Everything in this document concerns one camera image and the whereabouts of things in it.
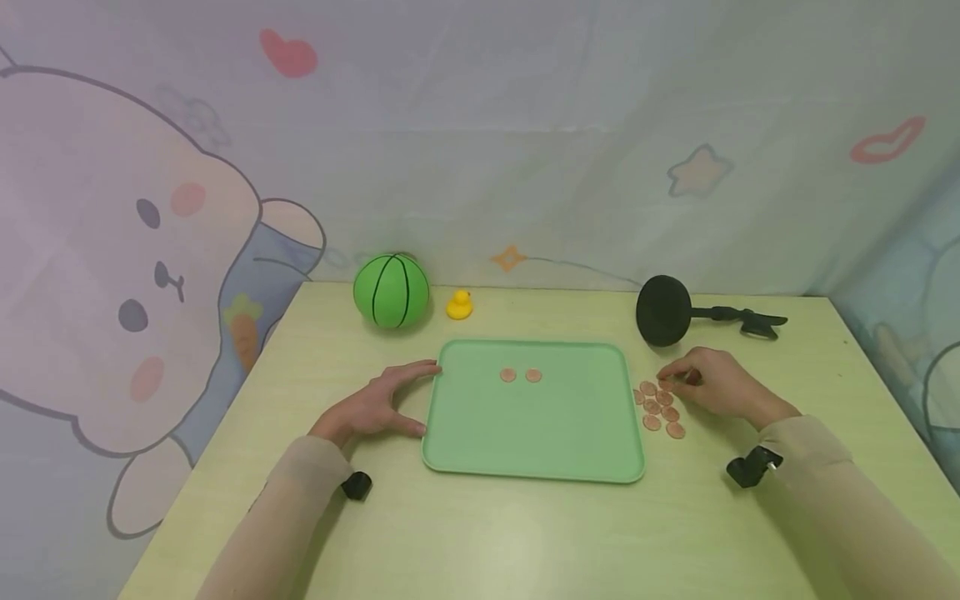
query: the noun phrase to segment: black suction cup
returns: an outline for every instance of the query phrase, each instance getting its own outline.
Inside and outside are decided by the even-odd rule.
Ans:
[[[650,346],[672,346],[685,336],[690,319],[698,317],[714,321],[742,321],[740,332],[768,340],[778,339],[775,325],[786,323],[786,317],[762,315],[749,308],[729,306],[693,308],[690,294],[677,279],[658,275],[651,277],[636,299],[636,328]]]
[[[651,277],[636,299],[636,327],[650,346],[672,346],[686,335],[693,310],[690,294],[677,279]]]

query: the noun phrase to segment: left hand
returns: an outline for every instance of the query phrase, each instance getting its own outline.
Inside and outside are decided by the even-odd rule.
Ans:
[[[340,400],[323,413],[308,435],[330,440],[341,448],[354,433],[370,435],[391,430],[422,438],[426,426],[404,417],[394,408],[394,393],[404,385],[441,371],[436,360],[419,360],[400,367],[387,367],[360,391]]]

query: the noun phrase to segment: cartoon backdrop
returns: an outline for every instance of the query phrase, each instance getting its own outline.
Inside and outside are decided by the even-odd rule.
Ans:
[[[835,289],[953,160],[958,17],[0,0],[0,589],[115,595],[300,283],[377,252],[448,284]]]
[[[834,300],[903,412],[960,491],[960,175],[925,195]]]

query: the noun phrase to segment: sleeve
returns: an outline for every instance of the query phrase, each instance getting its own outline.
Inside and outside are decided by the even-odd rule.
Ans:
[[[854,598],[960,598],[944,558],[819,420],[773,423],[760,444],[783,457],[775,479],[813,519]]]
[[[334,443],[294,440],[220,552],[198,600],[286,598],[330,496],[352,473]]]

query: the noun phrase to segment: rubber duck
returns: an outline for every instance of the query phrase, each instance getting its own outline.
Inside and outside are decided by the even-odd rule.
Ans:
[[[453,298],[446,304],[446,316],[455,321],[461,321],[473,312],[473,302],[470,301],[470,292],[457,290]]]

